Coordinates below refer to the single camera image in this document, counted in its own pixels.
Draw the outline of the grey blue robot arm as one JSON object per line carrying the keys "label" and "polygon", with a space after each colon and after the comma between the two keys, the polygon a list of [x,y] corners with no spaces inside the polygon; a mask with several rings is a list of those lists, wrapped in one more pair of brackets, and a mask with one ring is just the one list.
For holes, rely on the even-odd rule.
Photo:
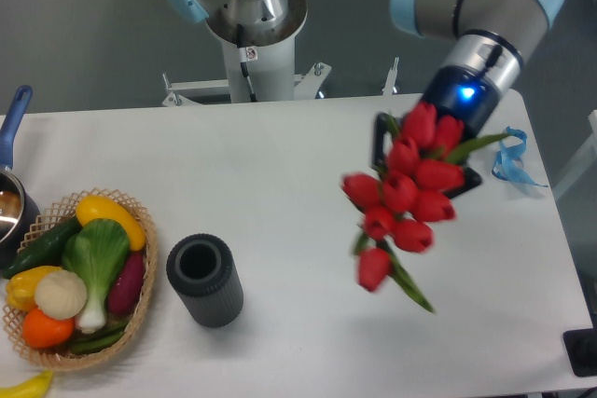
{"label": "grey blue robot arm", "polygon": [[[328,74],[295,72],[295,38],[305,0],[167,0],[220,41],[229,95],[236,103],[309,99]],[[450,159],[464,162],[490,139],[480,135],[498,102],[551,28],[564,0],[390,0],[394,26],[417,36],[454,39],[423,100],[464,123]]]}

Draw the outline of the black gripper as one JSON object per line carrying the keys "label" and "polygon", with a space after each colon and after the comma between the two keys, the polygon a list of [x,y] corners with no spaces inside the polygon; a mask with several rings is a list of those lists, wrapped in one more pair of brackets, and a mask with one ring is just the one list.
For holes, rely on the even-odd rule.
{"label": "black gripper", "polygon": [[[464,67],[449,65],[438,70],[422,95],[422,101],[433,104],[437,117],[453,117],[464,123],[464,139],[476,138],[483,129],[503,94],[489,81],[479,78]],[[387,113],[375,116],[372,130],[371,167],[384,163],[384,142],[389,131]],[[455,199],[483,183],[481,175],[468,165],[463,167],[464,183],[447,190],[444,195]]]}

